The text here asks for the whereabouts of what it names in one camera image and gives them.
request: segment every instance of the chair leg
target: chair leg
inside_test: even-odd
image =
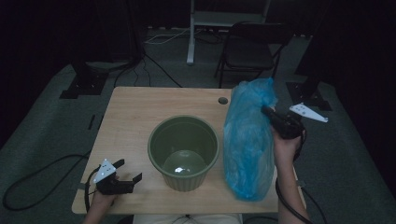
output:
[[[218,71],[219,71],[221,62],[222,62],[222,56],[220,56],[220,59],[219,59],[219,62],[218,62],[218,66],[216,67],[215,77],[218,76]]]
[[[253,79],[258,78],[262,74],[262,71],[264,71],[264,70],[261,70]]]
[[[273,68],[273,74],[271,75],[272,78],[275,78],[276,70],[277,70],[277,65],[279,64],[279,58],[280,58],[280,52],[277,54],[275,66]]]
[[[221,62],[221,66],[220,66],[220,79],[219,79],[219,89],[221,89],[222,77],[223,77],[223,73],[224,73],[224,65],[225,65],[225,62]]]

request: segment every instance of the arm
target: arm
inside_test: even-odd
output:
[[[301,144],[301,137],[291,140],[282,139],[273,130],[274,154],[277,169],[277,182],[280,192],[288,204],[303,217],[309,219],[308,213],[301,200],[293,170],[293,157],[297,147]],[[287,207],[278,201],[279,223],[303,223],[292,214]]]
[[[98,224],[103,219],[107,210],[116,200],[117,195],[104,195],[99,191],[93,194],[90,210],[85,216],[83,224]]]

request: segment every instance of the green bucket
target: green bucket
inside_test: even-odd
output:
[[[219,156],[219,139],[203,119],[181,115],[161,122],[148,139],[148,156],[166,184],[197,189]]]

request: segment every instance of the dark background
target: dark background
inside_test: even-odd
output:
[[[72,58],[87,62],[131,59],[131,48],[122,51],[122,44],[114,46],[115,41],[129,46],[124,19],[113,19],[116,24],[124,23],[112,26],[117,27],[115,30],[106,25],[113,17],[106,15],[104,6],[112,2],[118,4],[113,13],[125,15],[120,1],[0,2],[0,147],[50,79]],[[137,4],[134,16],[139,25],[189,26],[190,1],[130,2]],[[196,2],[197,9],[207,10],[256,12],[263,6],[258,0],[244,1],[242,7],[237,0]],[[296,74],[319,78],[336,88],[394,195],[395,12],[390,0],[278,0],[268,15],[268,21],[292,24],[297,35],[314,35]]]

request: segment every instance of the tripod base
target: tripod base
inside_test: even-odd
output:
[[[105,86],[108,73],[94,74],[89,81],[81,81],[75,76],[67,91],[63,91],[60,99],[77,99],[79,95],[100,95]]]
[[[320,110],[332,111],[329,102],[323,100],[318,89],[315,89],[313,94],[306,96],[306,94],[304,94],[303,85],[303,83],[298,82],[286,83],[290,98],[294,105],[304,103],[304,105],[317,106]]]

